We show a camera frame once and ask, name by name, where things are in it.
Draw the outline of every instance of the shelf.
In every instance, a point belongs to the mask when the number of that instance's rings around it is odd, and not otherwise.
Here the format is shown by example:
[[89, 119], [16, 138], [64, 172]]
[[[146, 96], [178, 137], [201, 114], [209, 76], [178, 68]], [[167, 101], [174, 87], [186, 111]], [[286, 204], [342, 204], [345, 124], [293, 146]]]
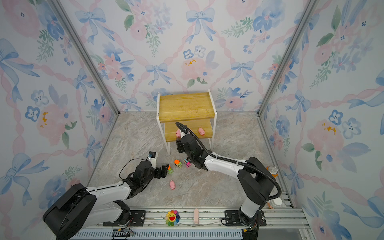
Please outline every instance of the shelf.
[[180, 122], [214, 117], [215, 110], [209, 93], [160, 96], [160, 122]]
[[[211, 122], [209, 119], [200, 119], [200, 120], [190, 120], [190, 121], [178, 121], [182, 124], [187, 125], [189, 129], [191, 129], [200, 139], [201, 138], [212, 138], [213, 131]], [[204, 129], [205, 135], [201, 136], [199, 134], [199, 127]], [[178, 127], [175, 122], [166, 122], [165, 123], [165, 138], [167, 142], [176, 141], [176, 131]]]

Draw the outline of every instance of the floral wallpaper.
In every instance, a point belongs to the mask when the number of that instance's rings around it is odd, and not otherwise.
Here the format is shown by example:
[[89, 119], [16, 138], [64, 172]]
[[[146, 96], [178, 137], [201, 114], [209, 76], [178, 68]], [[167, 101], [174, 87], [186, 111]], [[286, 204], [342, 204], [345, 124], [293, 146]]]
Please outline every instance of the floral wallpaper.
[[262, 116], [317, 240], [384, 239], [383, 11], [320, 0]]
[[45, 1], [0, 2], [1, 239], [52, 239], [44, 212], [87, 184], [115, 114]]
[[207, 89], [219, 111], [257, 111], [307, 0], [61, 3], [121, 111]]

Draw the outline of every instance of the two-tier wooden shelf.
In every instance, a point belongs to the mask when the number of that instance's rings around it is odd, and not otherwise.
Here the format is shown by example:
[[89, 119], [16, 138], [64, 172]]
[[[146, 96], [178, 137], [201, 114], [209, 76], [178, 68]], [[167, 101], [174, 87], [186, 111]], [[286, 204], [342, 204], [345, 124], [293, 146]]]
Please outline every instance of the two-tier wooden shelf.
[[[212, 118], [214, 119], [213, 128], [210, 121]], [[166, 96], [157, 93], [156, 119], [169, 155], [170, 143], [176, 141], [178, 127], [175, 122], [187, 125], [199, 138], [208, 138], [212, 150], [214, 147], [216, 118], [217, 112], [209, 89], [206, 93]], [[199, 134], [199, 127], [204, 129], [204, 136]]]

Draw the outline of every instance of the lower shelf board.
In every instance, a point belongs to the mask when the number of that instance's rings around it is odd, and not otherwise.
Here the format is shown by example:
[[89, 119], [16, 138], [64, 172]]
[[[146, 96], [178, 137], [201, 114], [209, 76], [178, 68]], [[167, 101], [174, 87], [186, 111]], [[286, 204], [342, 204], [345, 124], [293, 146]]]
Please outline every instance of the lower shelf board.
[[[213, 130], [211, 126], [210, 119], [199, 119], [199, 120], [189, 120], [189, 121], [180, 121], [180, 123], [187, 125], [199, 138], [212, 138]], [[199, 134], [199, 127], [204, 129], [205, 135], [201, 136]], [[165, 123], [165, 138], [167, 142], [176, 141], [176, 131], [179, 128], [174, 122]]]

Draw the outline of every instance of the smiling flower decoration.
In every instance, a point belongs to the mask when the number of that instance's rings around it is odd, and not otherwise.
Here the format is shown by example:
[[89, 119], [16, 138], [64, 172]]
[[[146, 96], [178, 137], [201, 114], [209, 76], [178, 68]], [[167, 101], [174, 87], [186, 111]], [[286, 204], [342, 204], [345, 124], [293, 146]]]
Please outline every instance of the smiling flower decoration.
[[179, 224], [179, 221], [180, 221], [180, 216], [176, 210], [172, 210], [172, 211], [167, 213], [166, 223], [169, 226], [175, 226], [175, 225]]

